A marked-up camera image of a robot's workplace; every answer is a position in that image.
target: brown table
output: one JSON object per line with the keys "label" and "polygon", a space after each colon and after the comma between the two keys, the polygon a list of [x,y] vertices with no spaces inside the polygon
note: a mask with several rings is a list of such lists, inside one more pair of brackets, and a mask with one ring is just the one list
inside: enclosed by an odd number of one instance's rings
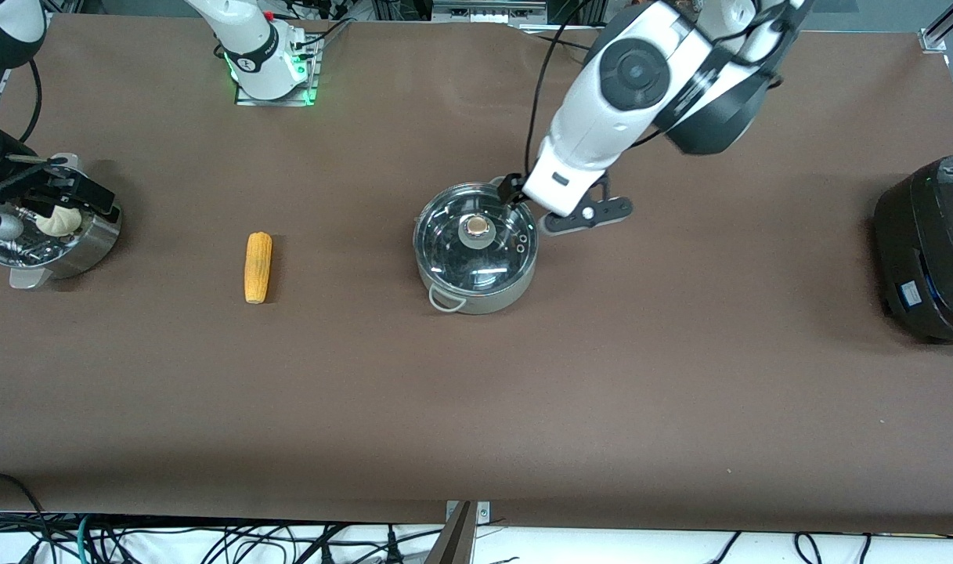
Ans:
{"label": "brown table", "polygon": [[[866,243],[875,197],[953,154],[914,36],[805,34],[740,142],[624,156],[636,215],[545,240],[484,317],[427,304],[412,220],[518,170],[547,43],[356,23],[301,110],[234,107],[214,45],[200,20],[58,16],[37,57],[32,146],[126,211],[84,276],[28,293],[0,268],[0,472],[46,509],[430,522],[472,497],[514,524],[953,532],[953,347],[883,317]],[[32,99],[15,71],[3,128]]]}

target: black appliance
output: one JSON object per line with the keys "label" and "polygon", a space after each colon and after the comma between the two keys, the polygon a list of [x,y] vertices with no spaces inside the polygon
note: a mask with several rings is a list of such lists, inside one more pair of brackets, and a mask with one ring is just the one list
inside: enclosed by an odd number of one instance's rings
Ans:
{"label": "black appliance", "polygon": [[925,342],[953,343],[953,156],[887,190],[873,225],[890,313]]}

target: pot handle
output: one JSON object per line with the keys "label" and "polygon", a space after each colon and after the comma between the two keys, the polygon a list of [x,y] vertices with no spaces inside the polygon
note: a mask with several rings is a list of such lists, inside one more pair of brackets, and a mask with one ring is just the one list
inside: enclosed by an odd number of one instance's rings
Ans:
{"label": "pot handle", "polygon": [[[434,299],[435,292],[438,292],[438,295],[442,298],[448,298],[450,300],[458,300],[459,304],[456,305],[455,307],[445,307],[441,305],[440,303],[438,303],[438,300]],[[435,286],[434,284],[431,284],[429,289],[427,289],[427,301],[429,301],[431,305],[434,306],[434,309],[437,309],[438,311],[442,313],[455,313],[466,306],[465,298],[457,298],[455,296],[447,295],[445,294],[445,292],[441,292],[441,290],[438,290],[437,286]]]}

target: stainless steel pot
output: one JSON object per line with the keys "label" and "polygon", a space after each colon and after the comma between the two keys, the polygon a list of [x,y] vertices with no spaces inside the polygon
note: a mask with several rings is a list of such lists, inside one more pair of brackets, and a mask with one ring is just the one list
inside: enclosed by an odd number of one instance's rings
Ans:
{"label": "stainless steel pot", "polygon": [[428,300],[445,313],[504,309],[536,272],[536,219],[525,204],[504,206],[491,183],[461,183],[434,197],[413,242]]}

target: metal post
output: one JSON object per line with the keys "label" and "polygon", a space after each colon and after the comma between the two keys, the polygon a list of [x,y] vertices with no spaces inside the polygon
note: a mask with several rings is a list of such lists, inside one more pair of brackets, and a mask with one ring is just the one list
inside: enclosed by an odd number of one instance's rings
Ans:
{"label": "metal post", "polygon": [[953,30],[953,3],[946,8],[942,15],[935,18],[928,27],[925,27],[919,33],[921,47],[926,53],[941,52],[946,50],[945,39],[949,32]]}

